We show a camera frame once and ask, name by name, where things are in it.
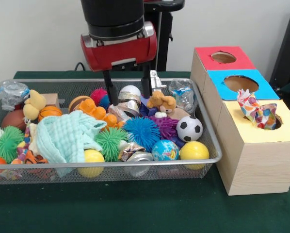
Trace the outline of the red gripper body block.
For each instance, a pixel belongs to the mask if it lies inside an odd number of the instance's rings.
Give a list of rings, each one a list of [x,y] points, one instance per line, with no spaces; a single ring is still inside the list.
[[[141,64],[153,60],[157,51],[157,38],[154,27],[143,27],[137,35],[111,41],[96,40],[89,34],[82,34],[81,47],[89,68],[104,71],[117,65],[131,62]]]

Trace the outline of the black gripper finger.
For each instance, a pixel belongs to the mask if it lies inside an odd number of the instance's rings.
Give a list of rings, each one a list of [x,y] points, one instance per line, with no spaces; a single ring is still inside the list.
[[[143,77],[141,79],[142,94],[144,98],[148,99],[152,95],[152,85],[151,85],[151,76],[150,76],[151,63],[150,62],[142,63],[141,68],[143,72]]]
[[[106,85],[108,97],[110,100],[110,105],[117,106],[119,103],[117,89],[116,89],[116,86],[112,83],[110,71],[105,70],[105,71],[102,71],[102,73],[103,73],[104,83]]]

